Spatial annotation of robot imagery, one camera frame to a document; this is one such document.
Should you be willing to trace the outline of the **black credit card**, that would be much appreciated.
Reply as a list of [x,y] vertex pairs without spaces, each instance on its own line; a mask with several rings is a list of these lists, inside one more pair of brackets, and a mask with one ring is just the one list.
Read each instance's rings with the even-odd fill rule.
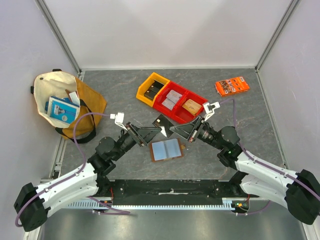
[[170,130],[174,125],[163,114],[160,114],[152,123],[155,127],[161,128],[161,133],[169,138],[173,132]]

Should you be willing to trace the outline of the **brown leather card holder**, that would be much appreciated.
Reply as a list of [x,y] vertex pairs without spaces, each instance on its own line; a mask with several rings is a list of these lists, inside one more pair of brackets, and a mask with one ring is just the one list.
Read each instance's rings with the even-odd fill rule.
[[149,145],[150,157],[153,163],[184,157],[182,143],[179,138],[152,142]]

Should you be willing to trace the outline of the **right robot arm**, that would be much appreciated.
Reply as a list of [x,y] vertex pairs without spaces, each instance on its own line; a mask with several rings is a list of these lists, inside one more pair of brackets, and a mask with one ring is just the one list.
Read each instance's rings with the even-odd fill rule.
[[242,148],[234,126],[216,131],[202,117],[170,127],[189,142],[196,139],[218,149],[219,161],[237,171],[239,179],[229,184],[235,197],[255,195],[286,208],[300,222],[312,225],[320,215],[320,183],[315,175],[279,167]]

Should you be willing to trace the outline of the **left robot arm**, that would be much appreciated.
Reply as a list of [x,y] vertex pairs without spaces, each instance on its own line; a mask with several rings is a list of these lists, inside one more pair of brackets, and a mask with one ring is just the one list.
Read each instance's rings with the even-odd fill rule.
[[103,137],[95,153],[76,169],[37,186],[25,184],[13,204],[15,225],[31,232],[68,204],[94,195],[106,196],[110,192],[107,175],[115,169],[115,162],[135,145],[147,146],[160,132],[160,127],[139,127],[128,122],[118,140]]

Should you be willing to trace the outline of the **red bin with gold cards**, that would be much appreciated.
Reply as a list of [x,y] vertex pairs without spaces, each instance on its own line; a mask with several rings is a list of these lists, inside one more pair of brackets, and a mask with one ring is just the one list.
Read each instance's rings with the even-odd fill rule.
[[171,118],[179,124],[191,122],[204,110],[203,104],[207,101],[192,91],[186,91],[173,107]]

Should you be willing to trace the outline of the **gold card stack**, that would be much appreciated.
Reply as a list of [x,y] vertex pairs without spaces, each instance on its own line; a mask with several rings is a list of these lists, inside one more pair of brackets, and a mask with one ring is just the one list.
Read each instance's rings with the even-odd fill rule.
[[202,105],[199,103],[195,102],[192,99],[188,99],[182,107],[187,110],[190,114],[196,116],[198,111],[201,109]]

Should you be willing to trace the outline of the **red bin with silver cards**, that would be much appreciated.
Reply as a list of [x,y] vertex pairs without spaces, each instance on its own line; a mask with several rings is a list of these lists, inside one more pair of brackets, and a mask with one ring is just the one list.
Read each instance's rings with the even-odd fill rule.
[[170,81],[155,98],[153,108],[171,118],[179,100],[187,93],[187,89]]

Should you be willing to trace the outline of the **silver card stack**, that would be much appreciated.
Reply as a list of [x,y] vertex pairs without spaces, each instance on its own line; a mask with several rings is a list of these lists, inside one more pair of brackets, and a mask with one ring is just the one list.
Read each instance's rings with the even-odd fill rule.
[[171,111],[182,96],[177,91],[170,90],[161,104]]

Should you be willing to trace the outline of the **black card stack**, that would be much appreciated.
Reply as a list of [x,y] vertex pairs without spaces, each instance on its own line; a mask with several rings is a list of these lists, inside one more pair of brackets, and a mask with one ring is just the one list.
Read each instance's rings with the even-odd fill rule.
[[150,87],[144,92],[144,96],[149,100],[153,100],[156,94],[162,89],[163,86],[163,83],[154,80]]

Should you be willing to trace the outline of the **yellow plastic bin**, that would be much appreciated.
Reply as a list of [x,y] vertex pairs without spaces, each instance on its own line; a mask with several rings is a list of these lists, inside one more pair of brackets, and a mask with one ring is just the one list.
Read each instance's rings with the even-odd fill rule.
[[146,105],[153,107],[158,95],[169,84],[170,80],[153,72],[139,87],[136,98]]

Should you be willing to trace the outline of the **orange printed box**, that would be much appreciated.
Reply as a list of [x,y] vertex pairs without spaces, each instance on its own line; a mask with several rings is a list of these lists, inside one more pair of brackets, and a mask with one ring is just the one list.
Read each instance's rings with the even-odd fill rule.
[[215,82],[215,89],[221,97],[233,96],[250,90],[243,76],[232,77]]

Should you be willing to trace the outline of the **blue and white booklet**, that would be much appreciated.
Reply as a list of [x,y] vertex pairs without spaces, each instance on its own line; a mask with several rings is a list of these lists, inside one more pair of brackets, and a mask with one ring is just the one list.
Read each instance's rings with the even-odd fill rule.
[[65,100],[51,96],[48,100],[47,114],[50,118],[65,124],[71,124],[79,115],[80,106]]

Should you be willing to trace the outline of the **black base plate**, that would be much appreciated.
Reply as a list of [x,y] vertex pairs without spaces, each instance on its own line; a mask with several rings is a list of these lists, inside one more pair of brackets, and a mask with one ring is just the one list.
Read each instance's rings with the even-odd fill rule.
[[204,195],[218,198],[246,198],[241,187],[230,181],[216,179],[115,179],[102,185],[99,197],[160,194]]

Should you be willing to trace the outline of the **aluminium frame rail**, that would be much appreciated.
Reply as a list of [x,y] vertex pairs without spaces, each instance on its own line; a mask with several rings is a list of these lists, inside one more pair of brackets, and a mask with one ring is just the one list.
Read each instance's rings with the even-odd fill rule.
[[234,210],[239,207],[235,201],[247,202],[259,198],[257,195],[247,197],[214,197],[212,195],[193,195],[186,193],[168,193],[160,195],[130,196],[88,196],[78,199],[63,208],[104,210],[109,204],[119,210]]

